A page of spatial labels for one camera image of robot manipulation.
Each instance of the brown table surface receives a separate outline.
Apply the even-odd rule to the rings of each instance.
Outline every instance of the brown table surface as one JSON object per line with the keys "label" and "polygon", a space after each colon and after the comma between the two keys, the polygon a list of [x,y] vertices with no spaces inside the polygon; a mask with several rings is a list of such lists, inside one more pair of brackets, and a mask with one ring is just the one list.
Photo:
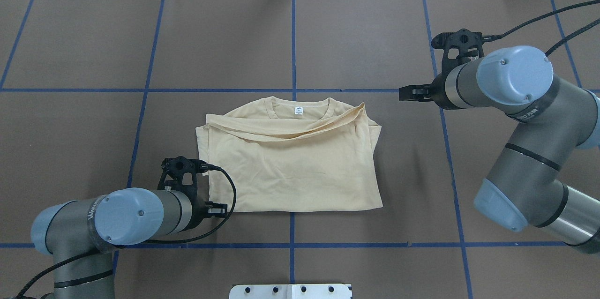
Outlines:
{"label": "brown table surface", "polygon": [[[233,284],[329,282],[352,284],[357,299],[597,297],[598,260],[535,228],[512,233],[472,205],[515,122],[396,93],[439,70],[432,35],[500,34],[582,1],[0,0],[0,297],[52,263],[30,243],[41,210],[155,188],[163,158],[197,157],[207,113],[267,96],[365,102],[383,127],[383,208],[235,214],[197,244],[127,248],[118,298],[225,299]],[[561,13],[486,52],[545,51],[598,15],[600,6]],[[598,40],[595,28],[553,53],[555,73],[600,92]],[[598,148],[576,151],[559,178],[599,197],[599,166]],[[47,276],[29,293],[51,290]]]}

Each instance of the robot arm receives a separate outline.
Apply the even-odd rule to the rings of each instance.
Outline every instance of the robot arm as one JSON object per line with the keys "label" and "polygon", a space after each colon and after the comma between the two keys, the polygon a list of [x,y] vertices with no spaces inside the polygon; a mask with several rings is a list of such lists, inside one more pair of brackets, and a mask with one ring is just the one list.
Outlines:
{"label": "robot arm", "polygon": [[491,106],[519,122],[475,207],[509,230],[532,224],[600,256],[600,201],[555,179],[574,148],[600,143],[600,99],[554,75],[544,52],[534,47],[462,62],[446,67],[430,85],[399,93],[400,100],[434,101],[449,110]]}
{"label": "robot arm", "polygon": [[[196,174],[219,169],[201,160],[167,158],[158,190],[127,188],[42,211],[31,229],[38,251],[51,254],[54,263],[91,252],[56,269],[54,293],[45,298],[113,299],[111,252],[193,229],[204,218],[215,216],[224,222],[231,215],[226,204],[200,202],[197,197]],[[190,185],[182,182],[186,173],[191,174]]]}

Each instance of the grid line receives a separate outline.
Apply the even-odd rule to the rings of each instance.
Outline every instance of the grid line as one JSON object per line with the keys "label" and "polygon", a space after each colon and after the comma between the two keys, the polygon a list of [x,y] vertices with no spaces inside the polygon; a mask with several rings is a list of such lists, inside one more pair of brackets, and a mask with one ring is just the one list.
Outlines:
{"label": "grid line", "polygon": [[[397,88],[148,88],[148,93],[396,93]],[[1,88],[0,92],[146,92],[145,88]]]}
{"label": "grid line", "polygon": [[[154,67],[154,56],[156,55],[156,45],[158,43],[158,33],[160,32],[160,22],[163,19],[163,9],[165,8],[165,0],[160,0],[158,9],[158,17],[156,21],[156,30],[154,30],[154,41],[152,41],[152,51],[150,52],[150,63],[148,64],[148,74],[146,75],[146,86],[144,87],[144,96],[142,98],[142,106],[140,108],[140,117],[137,120],[137,130],[135,131],[135,141],[133,143],[133,151],[131,152],[131,163],[129,164],[129,175],[127,176],[126,188],[131,188],[133,182],[133,168],[135,167],[135,159],[137,159],[137,148],[140,142],[140,131],[142,130],[142,121],[144,112],[146,111],[146,101],[148,100],[148,90],[150,89],[150,79],[152,79],[152,68]],[[119,262],[119,251],[113,254],[113,273],[116,273],[116,267]]]}
{"label": "grid line", "polygon": [[15,43],[13,43],[13,48],[8,55],[8,60],[6,61],[6,66],[4,67],[4,72],[2,73],[2,79],[0,79],[0,90],[2,86],[4,86],[4,81],[6,81],[6,76],[8,75],[8,70],[10,69],[10,64],[13,62],[13,56],[17,51],[17,45],[19,45],[19,40],[21,40],[21,34],[23,33],[23,29],[25,28],[25,23],[27,22],[27,17],[30,15],[31,7],[34,5],[34,0],[30,0],[27,5],[27,9],[25,10],[25,14],[23,15],[23,21],[21,21],[21,26],[19,26],[19,32],[17,32],[17,37],[15,37]]}
{"label": "grid line", "polygon": [[[435,55],[433,53],[433,47],[429,42],[431,41],[431,24],[429,23],[429,13],[427,10],[427,0],[423,0],[423,10],[425,13],[425,22],[427,26],[427,43],[429,45],[429,53],[431,55],[431,65],[433,69],[433,76],[437,77],[437,64],[435,63]],[[454,176],[454,165],[452,164],[452,153],[450,152],[450,142],[448,140],[448,129],[446,128],[446,118],[444,117],[444,111],[440,108],[440,118],[442,121],[442,131],[444,136],[444,145],[446,147],[446,158],[448,159],[448,165],[450,167],[450,177],[452,178],[452,192],[454,193],[454,211],[456,214],[456,223],[458,226],[458,238],[460,240],[460,249],[463,257],[463,268],[465,269],[465,282],[467,284],[467,295],[469,299],[473,299],[473,290],[471,286],[471,274],[469,273],[469,261],[467,260],[467,248],[465,247],[465,235],[463,234],[463,222],[460,215],[460,205],[458,203],[458,192],[456,190],[456,178]]]}
{"label": "grid line", "polygon": [[[296,0],[292,0],[292,101],[298,98],[296,86]],[[290,213],[290,284],[296,283],[296,214]]]}
{"label": "grid line", "polygon": [[[459,248],[459,247],[568,247],[561,241],[474,241],[432,243],[294,243],[294,248]],[[127,248],[290,248],[289,243],[136,244]],[[0,248],[35,248],[32,243],[0,243]]]}
{"label": "grid line", "polygon": [[[550,0],[550,3],[552,4],[552,10],[556,11],[555,0]],[[559,32],[561,33],[561,38],[564,38],[564,31],[562,29],[561,18],[559,18],[559,15],[555,15],[555,18],[556,18],[556,25],[558,26]],[[575,61],[573,60],[573,56],[570,53],[568,41],[564,42],[564,48],[566,49],[566,55],[569,57],[570,68],[573,70],[573,75],[575,75],[575,80],[577,81],[577,85],[579,86],[579,88],[581,88],[581,80],[579,79],[579,74],[577,73],[577,67],[575,66]]]}

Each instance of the white bracket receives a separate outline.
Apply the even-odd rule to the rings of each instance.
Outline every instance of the white bracket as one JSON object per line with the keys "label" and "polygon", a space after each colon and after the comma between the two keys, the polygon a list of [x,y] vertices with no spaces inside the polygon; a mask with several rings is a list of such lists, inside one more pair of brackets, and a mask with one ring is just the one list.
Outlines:
{"label": "white bracket", "polygon": [[350,284],[236,285],[229,299],[352,299]]}

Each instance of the black band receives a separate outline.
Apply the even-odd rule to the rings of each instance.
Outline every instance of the black band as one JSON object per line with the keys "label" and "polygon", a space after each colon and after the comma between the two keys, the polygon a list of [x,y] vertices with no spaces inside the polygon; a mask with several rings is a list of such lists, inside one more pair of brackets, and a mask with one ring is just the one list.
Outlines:
{"label": "black band", "polygon": [[529,107],[515,114],[506,114],[507,117],[515,119],[521,123],[527,123],[533,118],[536,118],[550,107],[555,101],[556,96],[559,94],[559,88],[561,87],[561,79],[556,77],[552,80],[552,84],[548,88],[546,94],[544,94],[538,100],[535,100]]}
{"label": "black band", "polygon": [[69,280],[67,282],[54,283],[54,288],[65,288],[65,287],[69,287],[69,286],[77,286],[77,285],[85,284],[88,282],[93,282],[94,280],[106,278],[108,276],[112,276],[112,269],[110,269],[106,272],[103,272],[103,273],[94,274],[93,276],[90,276],[90,277]]}
{"label": "black band", "polygon": [[561,166],[555,162],[552,162],[551,160],[549,160],[548,158],[545,158],[544,156],[540,156],[538,154],[536,154],[533,151],[529,151],[525,148],[519,147],[518,145],[514,145],[512,143],[507,143],[504,148],[508,148],[510,150],[514,150],[516,152],[519,152],[525,156],[529,156],[531,158],[533,158],[534,160],[542,163],[542,164],[546,164],[547,166],[551,167],[552,169],[556,170],[556,171],[561,171]]}
{"label": "black band", "polygon": [[566,187],[566,185],[563,185],[563,199],[561,201],[561,205],[559,205],[559,208],[556,209],[555,214],[552,215],[551,218],[549,218],[547,221],[543,222],[540,225],[536,225],[536,228],[544,228],[544,226],[548,226],[550,224],[552,224],[561,214],[562,211],[564,210],[564,207],[566,207],[566,201],[568,201],[569,199],[569,188]]}
{"label": "black band", "polygon": [[450,99],[448,98],[448,94],[446,94],[446,79],[448,78],[448,74],[450,74],[450,72],[442,73],[435,77],[435,79],[433,79],[431,87],[429,88],[429,95],[431,96],[431,100],[433,100],[433,102],[435,102],[436,105],[443,109],[446,109],[447,111],[453,111],[455,109],[464,109],[452,103],[452,101],[450,101]]}
{"label": "black band", "polygon": [[458,89],[458,78],[460,77],[460,72],[463,71],[465,67],[463,66],[463,68],[460,69],[460,71],[458,72],[458,74],[456,75],[456,81],[454,81],[454,86],[456,87],[456,93],[458,94],[458,97],[463,100],[464,103],[466,103],[467,105],[470,105],[471,107],[474,107],[474,105],[472,105],[471,103],[468,103],[465,98],[463,98],[463,94],[460,94],[460,90]]}
{"label": "black band", "polygon": [[598,229],[598,231],[596,231],[596,233],[594,233],[594,235],[590,239],[586,240],[581,244],[567,245],[575,248],[583,254],[597,254],[598,252],[600,252],[600,229]]}
{"label": "black band", "polygon": [[50,251],[48,249],[48,231],[50,230],[50,226],[52,225],[52,221],[54,220],[54,218],[56,217],[56,215],[60,212],[60,210],[62,210],[62,208],[66,207],[67,205],[76,202],[76,201],[70,201],[65,203],[64,205],[62,205],[62,207],[60,207],[60,209],[58,209],[58,211],[56,213],[54,213],[54,216],[52,216],[52,219],[50,220],[50,222],[48,223],[48,227],[45,229],[45,234],[44,234],[44,246],[45,249],[48,250],[48,252],[52,253],[52,251]]}
{"label": "black band", "polygon": [[175,227],[171,230],[170,233],[167,233],[167,235],[170,235],[171,233],[173,233],[173,231],[175,231],[175,229],[180,225],[181,222],[181,218],[183,217],[184,214],[184,208],[181,205],[181,201],[180,198],[175,196],[175,194],[173,194],[172,192],[169,192],[169,194],[172,194],[173,197],[175,197],[175,199],[177,200],[177,204],[180,205],[180,219],[177,221],[177,224],[175,225]]}

